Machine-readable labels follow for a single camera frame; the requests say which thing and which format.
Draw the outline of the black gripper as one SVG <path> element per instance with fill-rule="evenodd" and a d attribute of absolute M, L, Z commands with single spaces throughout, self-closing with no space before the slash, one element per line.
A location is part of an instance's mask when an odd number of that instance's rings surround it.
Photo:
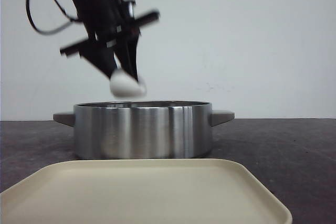
<path fill-rule="evenodd" d="M 114 54 L 122 69 L 138 82 L 137 45 L 140 28 L 159 19 L 160 12 L 152 10 L 135 17 L 135 0 L 76 0 L 75 7 L 84 24 L 88 38 L 60 48 L 67 57 L 80 54 L 108 79 L 117 69 Z M 104 47 L 109 41 L 117 41 L 113 48 Z"/>

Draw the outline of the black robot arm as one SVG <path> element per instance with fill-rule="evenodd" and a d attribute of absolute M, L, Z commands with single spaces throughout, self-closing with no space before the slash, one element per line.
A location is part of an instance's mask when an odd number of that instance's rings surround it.
<path fill-rule="evenodd" d="M 83 23 L 88 37 L 69 46 L 60 53 L 67 57 L 79 54 L 108 78 L 121 68 L 138 80 L 137 44 L 140 28 L 159 19 L 158 10 L 139 17 L 133 14 L 135 0 L 72 0 L 77 11 L 77 21 Z"/>

